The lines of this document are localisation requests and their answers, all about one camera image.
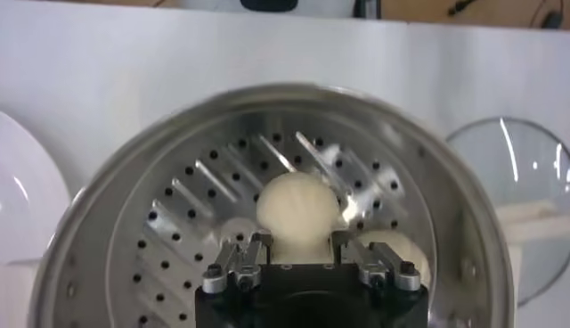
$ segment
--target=dough ball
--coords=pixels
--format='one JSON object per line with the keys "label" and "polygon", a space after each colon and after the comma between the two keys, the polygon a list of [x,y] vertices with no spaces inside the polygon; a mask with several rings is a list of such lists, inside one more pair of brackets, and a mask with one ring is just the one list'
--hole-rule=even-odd
{"label": "dough ball", "polygon": [[297,258],[303,258],[301,262],[311,263],[311,258],[322,258],[339,217],[335,193],[319,178],[306,173],[274,178],[257,201],[257,220],[271,231],[280,262],[299,263]]}
{"label": "dough ball", "polygon": [[364,233],[358,240],[365,246],[371,242],[385,242],[398,256],[406,261],[413,262],[421,275],[421,283],[429,287],[431,272],[429,271],[426,254],[404,234],[392,230],[375,230]]}

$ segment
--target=perforated steamer basket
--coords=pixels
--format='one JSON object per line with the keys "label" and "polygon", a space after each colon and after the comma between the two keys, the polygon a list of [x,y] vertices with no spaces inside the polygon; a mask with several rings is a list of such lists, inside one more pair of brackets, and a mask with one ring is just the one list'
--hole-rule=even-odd
{"label": "perforated steamer basket", "polygon": [[356,234],[395,229],[423,249],[430,326],[512,327],[506,246],[466,167],[389,105],[308,85],[218,95],[118,151],[53,238],[28,326],[193,327],[221,241],[246,242],[264,185],[296,170],[331,186]]}

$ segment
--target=screw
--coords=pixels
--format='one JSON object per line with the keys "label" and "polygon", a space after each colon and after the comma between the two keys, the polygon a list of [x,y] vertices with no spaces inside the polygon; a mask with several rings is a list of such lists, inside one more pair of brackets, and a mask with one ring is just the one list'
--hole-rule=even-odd
{"label": "screw", "polygon": [[210,264],[206,270],[206,275],[208,277],[217,277],[222,275],[222,266],[217,263]]}
{"label": "screw", "polygon": [[238,288],[240,291],[247,292],[250,291],[253,287],[253,281],[250,277],[241,277],[240,281],[238,282]]}
{"label": "screw", "polygon": [[400,272],[405,275],[413,275],[416,273],[416,266],[409,261],[402,261],[400,263]]}

